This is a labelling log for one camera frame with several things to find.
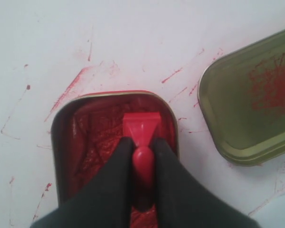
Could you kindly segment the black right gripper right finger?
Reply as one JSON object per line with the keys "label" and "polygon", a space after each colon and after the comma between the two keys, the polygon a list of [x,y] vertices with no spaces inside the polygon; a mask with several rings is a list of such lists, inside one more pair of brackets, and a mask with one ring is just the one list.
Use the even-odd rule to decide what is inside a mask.
{"label": "black right gripper right finger", "polygon": [[168,143],[157,138],[156,198],[160,228],[257,228],[258,223],[217,198],[179,162]]}

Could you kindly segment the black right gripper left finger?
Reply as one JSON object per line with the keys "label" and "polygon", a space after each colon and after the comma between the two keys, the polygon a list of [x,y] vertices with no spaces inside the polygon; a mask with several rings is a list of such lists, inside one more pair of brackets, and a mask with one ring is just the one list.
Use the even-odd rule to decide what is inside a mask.
{"label": "black right gripper left finger", "polygon": [[134,143],[120,139],[108,162],[70,200],[32,224],[34,228],[128,228]]}

